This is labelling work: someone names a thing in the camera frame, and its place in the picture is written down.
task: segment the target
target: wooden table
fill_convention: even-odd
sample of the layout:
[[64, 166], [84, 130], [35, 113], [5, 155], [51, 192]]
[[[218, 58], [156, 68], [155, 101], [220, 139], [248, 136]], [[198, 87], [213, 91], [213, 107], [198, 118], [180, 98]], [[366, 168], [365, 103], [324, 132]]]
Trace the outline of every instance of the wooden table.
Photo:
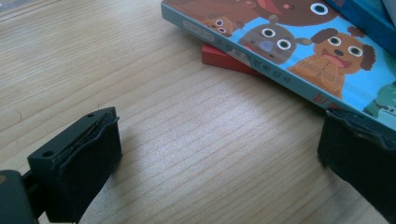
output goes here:
[[114, 105], [123, 158], [81, 223], [385, 223], [319, 163], [321, 109], [202, 64], [202, 43], [160, 3], [44, 0], [1, 15], [0, 170], [25, 173], [30, 153]]

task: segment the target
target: cartoon character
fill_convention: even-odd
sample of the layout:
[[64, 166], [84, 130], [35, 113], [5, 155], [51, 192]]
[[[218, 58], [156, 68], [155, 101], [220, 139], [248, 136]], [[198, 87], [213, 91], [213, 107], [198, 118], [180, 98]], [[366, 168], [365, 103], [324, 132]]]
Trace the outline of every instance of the cartoon character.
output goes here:
[[201, 21], [201, 23], [221, 35], [230, 37], [233, 34], [233, 23], [227, 17], [213, 16], [212, 19]]
[[380, 110], [396, 117], [396, 81], [382, 87], [376, 98], [364, 108], [363, 112], [377, 119]]
[[227, 17], [233, 29], [259, 17], [269, 20], [278, 16], [278, 23], [307, 26], [332, 21], [338, 14], [319, 0], [164, 0], [168, 6], [198, 21], [213, 13]]
[[270, 23], [251, 29], [238, 43], [277, 64], [287, 61], [295, 51], [297, 44], [310, 45], [312, 43], [307, 38], [295, 38], [286, 28], [277, 25], [276, 15], [269, 19]]
[[323, 1], [316, 0], [256, 0], [253, 10], [263, 18], [279, 17], [278, 23], [307, 26], [332, 21], [338, 14]]
[[362, 44], [356, 36], [364, 37], [356, 27], [349, 27], [351, 35], [333, 28], [319, 31], [311, 40], [314, 55], [288, 68], [292, 73], [342, 99], [345, 75], [361, 69], [370, 71], [375, 63], [373, 47]]

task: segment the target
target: cartoon dog eye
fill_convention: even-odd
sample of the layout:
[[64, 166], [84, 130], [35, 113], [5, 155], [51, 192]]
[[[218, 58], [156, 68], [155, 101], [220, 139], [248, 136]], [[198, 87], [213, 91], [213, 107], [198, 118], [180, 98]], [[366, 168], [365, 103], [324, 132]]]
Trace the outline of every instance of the cartoon dog eye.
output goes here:
[[265, 28], [262, 30], [262, 34], [266, 37], [274, 37], [276, 32], [273, 29]]
[[216, 20], [217, 26], [222, 26], [222, 24], [224, 24], [224, 22], [222, 20]]
[[361, 55], [363, 55], [363, 50], [355, 46], [350, 46], [349, 48], [347, 48], [347, 51], [349, 51], [349, 53], [355, 57], [360, 57]]
[[291, 43], [289, 42], [289, 40], [285, 40], [285, 39], [280, 39], [276, 42], [277, 46], [280, 49], [289, 49], [291, 48]]
[[327, 9], [327, 7], [321, 3], [315, 3], [312, 4], [311, 11], [313, 11], [315, 14], [318, 14], [319, 16], [323, 16], [329, 12], [329, 9]]
[[227, 31], [224, 28], [219, 28], [218, 29], [220, 33], [226, 33]]
[[334, 46], [340, 46], [341, 45], [341, 39], [338, 38], [338, 37], [335, 37], [335, 36], [329, 38], [328, 41], [329, 41], [329, 43], [331, 45], [334, 45]]

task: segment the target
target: blue book cover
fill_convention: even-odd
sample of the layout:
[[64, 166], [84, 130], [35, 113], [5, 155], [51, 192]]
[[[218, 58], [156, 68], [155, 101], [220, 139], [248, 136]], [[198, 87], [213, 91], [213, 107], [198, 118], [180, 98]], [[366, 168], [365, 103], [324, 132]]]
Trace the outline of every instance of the blue book cover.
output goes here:
[[162, 11], [314, 104], [396, 130], [396, 59], [324, 1], [163, 0]]
[[393, 25], [396, 24], [396, 1], [395, 0], [382, 0], [385, 8], [393, 21]]
[[396, 28], [381, 0], [325, 0], [325, 2], [396, 57]]

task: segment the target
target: black object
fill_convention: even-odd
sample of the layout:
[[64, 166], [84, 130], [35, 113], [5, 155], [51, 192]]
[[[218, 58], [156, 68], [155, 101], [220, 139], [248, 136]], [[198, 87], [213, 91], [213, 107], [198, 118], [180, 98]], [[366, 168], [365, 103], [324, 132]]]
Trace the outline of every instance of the black object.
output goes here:
[[318, 155], [389, 222], [396, 223], [396, 132], [361, 115], [327, 111]]
[[0, 223], [79, 222], [121, 158], [114, 107], [88, 114], [28, 157], [31, 170], [0, 171]]

